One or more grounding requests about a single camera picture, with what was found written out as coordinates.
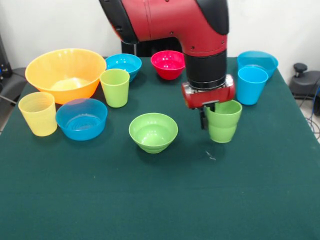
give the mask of orange bowl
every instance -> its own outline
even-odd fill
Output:
[[[96,91],[106,60],[86,49],[68,48],[45,53],[25,70],[26,80],[41,92],[54,96],[57,104],[90,98]]]

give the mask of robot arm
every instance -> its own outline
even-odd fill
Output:
[[[99,0],[121,40],[137,44],[176,37],[184,53],[189,108],[214,107],[233,99],[227,72],[227,0]]]

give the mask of blue bowl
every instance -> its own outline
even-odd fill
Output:
[[[62,105],[56,122],[70,139],[85,141],[97,137],[105,129],[108,110],[101,101],[80,98]]]
[[[141,59],[135,55],[120,53],[106,59],[106,69],[122,69],[130,74],[130,82],[137,76],[142,66]]]
[[[263,51],[246,51],[237,58],[238,70],[244,67],[256,67],[264,70],[270,79],[277,69],[278,60],[269,53]]]

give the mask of plastic cup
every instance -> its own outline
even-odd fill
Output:
[[[34,135],[45,137],[56,131],[56,105],[52,94],[28,94],[19,101],[18,107]]]
[[[130,75],[122,69],[109,69],[100,76],[106,103],[113,108],[121,108],[128,102]]]
[[[236,98],[244,105],[254,105],[263,92],[268,74],[261,68],[248,66],[238,71]]]
[[[269,78],[275,73],[279,62],[269,53],[263,51],[246,51],[237,57],[238,70],[244,67],[257,67],[265,70]]]
[[[235,100],[216,103],[215,111],[206,107],[205,113],[211,140],[220,144],[229,143],[236,132],[242,105]]]

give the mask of bowl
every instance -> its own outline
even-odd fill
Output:
[[[151,57],[151,63],[164,80],[175,80],[186,67],[184,55],[178,51],[159,51]]]
[[[131,122],[129,134],[141,149],[149,154],[158,154],[174,141],[178,125],[167,115],[147,113]]]
[[[86,141],[102,133],[107,115],[107,107],[101,101],[80,98],[62,105],[56,112],[55,119],[68,138]]]
[[[130,82],[137,76],[142,62],[141,59],[135,55],[121,53],[109,56],[106,59],[107,69],[122,69],[126,70],[130,75]]]
[[[41,92],[54,96],[57,104],[90,98],[106,70],[106,61],[86,49],[60,49],[34,59],[25,70],[27,81]]]
[[[246,51],[237,58],[238,70],[244,67],[257,67],[266,71],[270,79],[277,69],[278,60],[269,53],[263,51]]]

